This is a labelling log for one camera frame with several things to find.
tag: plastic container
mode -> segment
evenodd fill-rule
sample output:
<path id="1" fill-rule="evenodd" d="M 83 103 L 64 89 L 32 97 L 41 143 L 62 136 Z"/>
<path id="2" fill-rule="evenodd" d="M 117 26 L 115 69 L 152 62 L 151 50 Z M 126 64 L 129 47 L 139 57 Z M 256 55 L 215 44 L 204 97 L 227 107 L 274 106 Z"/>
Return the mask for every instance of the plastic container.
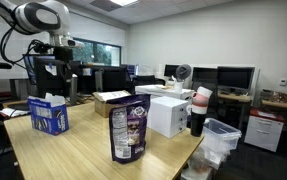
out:
<path id="1" fill-rule="evenodd" d="M 236 149 L 237 142 L 242 136 L 240 130 L 213 118 L 205 120 L 203 134 L 204 139 L 201 145 L 214 152 L 223 154 Z"/>

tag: wooden table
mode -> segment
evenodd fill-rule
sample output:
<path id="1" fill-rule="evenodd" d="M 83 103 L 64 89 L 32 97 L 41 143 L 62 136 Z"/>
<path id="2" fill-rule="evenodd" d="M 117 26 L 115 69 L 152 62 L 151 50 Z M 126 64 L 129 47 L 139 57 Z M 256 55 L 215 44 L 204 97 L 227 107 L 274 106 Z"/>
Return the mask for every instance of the wooden table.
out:
<path id="1" fill-rule="evenodd" d="M 244 95 L 236 96 L 235 94 L 222 94 L 220 92 L 217 95 L 219 98 L 238 101 L 242 104 L 241 113 L 239 117 L 239 125 L 238 125 L 238 129 L 241 130 L 244 121 L 246 106 L 249 105 L 249 103 L 251 102 L 251 97 Z"/>
<path id="2" fill-rule="evenodd" d="M 4 122 L 25 179 L 174 179 L 203 140 L 189 130 L 168 139 L 147 128 L 145 154 L 121 165 L 94 103 L 70 107 L 68 116 L 70 129 L 58 136 L 32 129 L 30 116 Z"/>
<path id="3" fill-rule="evenodd" d="M 268 100 L 262 100 L 262 104 L 267 105 L 267 106 L 287 108 L 287 103 L 282 103 L 282 102 L 272 102 L 272 101 L 268 101 Z"/>

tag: white wall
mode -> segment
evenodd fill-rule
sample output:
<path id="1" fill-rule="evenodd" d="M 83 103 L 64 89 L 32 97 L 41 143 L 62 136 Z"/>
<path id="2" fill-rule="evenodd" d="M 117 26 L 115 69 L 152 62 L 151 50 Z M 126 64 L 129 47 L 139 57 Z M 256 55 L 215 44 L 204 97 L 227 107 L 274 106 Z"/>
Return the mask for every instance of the white wall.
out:
<path id="1" fill-rule="evenodd" d="M 257 89 L 287 91 L 287 0 L 238 0 L 130 26 L 128 62 L 255 65 Z"/>
<path id="2" fill-rule="evenodd" d="M 12 2 L 16 4 L 28 2 L 26 0 L 12 0 Z M 104 42 L 108 44 L 115 44 L 122 46 L 122 50 L 126 49 L 126 29 L 127 26 L 123 26 L 120 23 L 120 27 L 111 26 L 117 24 L 114 20 L 108 21 L 108 23 L 104 23 L 103 21 L 107 21 L 107 18 L 102 18 L 100 22 L 97 20 L 86 18 L 86 11 L 82 8 L 78 8 L 77 10 L 74 8 L 73 13 L 71 15 L 71 30 L 70 33 L 74 37 L 94 40 L 98 42 Z M 3 34 L 9 29 L 9 26 L 4 22 L 2 18 L 0 18 L 0 41 Z M 49 35 L 48 33 L 40 33 L 33 36 L 25 36 L 19 33 L 13 32 L 11 39 L 9 40 L 6 55 L 10 59 L 19 59 L 22 57 L 22 54 L 26 52 L 28 44 L 32 39 L 39 39 L 43 42 L 48 42 Z M 126 53 L 122 53 L 122 58 L 126 58 Z M 0 91 L 9 90 L 9 83 L 7 80 L 9 78 L 27 78 L 27 73 L 24 69 L 14 66 L 11 70 L 0 70 Z"/>

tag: snack bag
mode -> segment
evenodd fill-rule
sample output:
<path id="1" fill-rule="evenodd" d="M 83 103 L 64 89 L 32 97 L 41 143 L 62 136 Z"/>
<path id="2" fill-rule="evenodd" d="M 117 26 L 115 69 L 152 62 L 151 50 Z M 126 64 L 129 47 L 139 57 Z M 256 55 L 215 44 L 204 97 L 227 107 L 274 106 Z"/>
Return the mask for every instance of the snack bag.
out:
<path id="1" fill-rule="evenodd" d="M 109 101 L 121 107 L 109 115 L 112 160 L 126 164 L 139 159 L 145 151 L 150 95 L 126 96 Z"/>

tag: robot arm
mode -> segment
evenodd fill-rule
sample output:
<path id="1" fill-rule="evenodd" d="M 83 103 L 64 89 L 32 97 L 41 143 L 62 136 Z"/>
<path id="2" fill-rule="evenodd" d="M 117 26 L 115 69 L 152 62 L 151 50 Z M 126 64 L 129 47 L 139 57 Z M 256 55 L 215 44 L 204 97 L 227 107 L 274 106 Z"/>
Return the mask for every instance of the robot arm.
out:
<path id="1" fill-rule="evenodd" d="M 60 2 L 47 0 L 42 3 L 30 2 L 16 6 L 8 0 L 0 0 L 0 16 L 21 34 L 48 32 L 52 46 L 84 46 L 70 36 L 69 10 Z"/>

